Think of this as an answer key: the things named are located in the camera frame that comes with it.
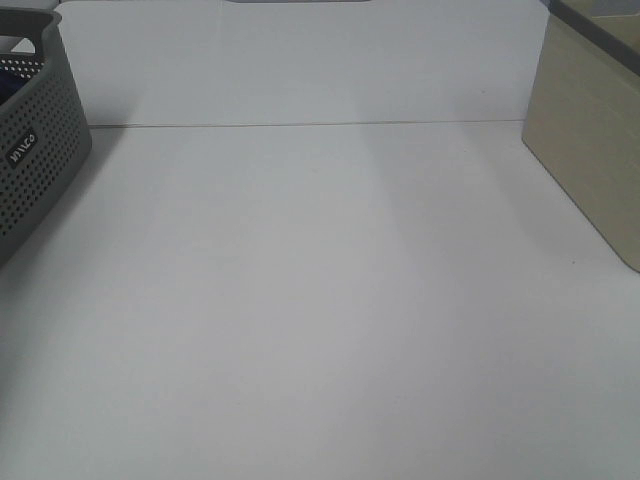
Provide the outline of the blue microfibre towel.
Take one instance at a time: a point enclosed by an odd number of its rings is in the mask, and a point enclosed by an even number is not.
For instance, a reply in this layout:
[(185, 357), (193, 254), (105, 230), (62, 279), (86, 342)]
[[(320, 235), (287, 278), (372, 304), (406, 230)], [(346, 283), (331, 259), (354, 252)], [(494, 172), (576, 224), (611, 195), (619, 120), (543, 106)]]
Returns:
[(26, 83), (20, 76), (15, 76), (11, 72), (0, 71), (0, 104), (6, 103), (15, 95)]

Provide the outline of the beige storage box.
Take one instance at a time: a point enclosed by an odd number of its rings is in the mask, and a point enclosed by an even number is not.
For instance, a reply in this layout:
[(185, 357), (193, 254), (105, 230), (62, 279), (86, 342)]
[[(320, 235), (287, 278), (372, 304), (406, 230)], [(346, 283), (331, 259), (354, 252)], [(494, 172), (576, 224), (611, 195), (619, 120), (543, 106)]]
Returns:
[(639, 4), (548, 1), (522, 140), (639, 268)]

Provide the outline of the grey perforated plastic basket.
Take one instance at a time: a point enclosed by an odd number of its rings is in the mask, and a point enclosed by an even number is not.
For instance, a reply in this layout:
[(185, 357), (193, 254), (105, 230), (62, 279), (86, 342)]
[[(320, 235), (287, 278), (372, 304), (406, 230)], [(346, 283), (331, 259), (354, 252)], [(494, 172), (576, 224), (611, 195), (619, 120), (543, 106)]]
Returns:
[(1, 105), (1, 260), (24, 244), (74, 180), (92, 137), (51, 10), (1, 10), (1, 33), (33, 52), (6, 52), (1, 70), (26, 80)]

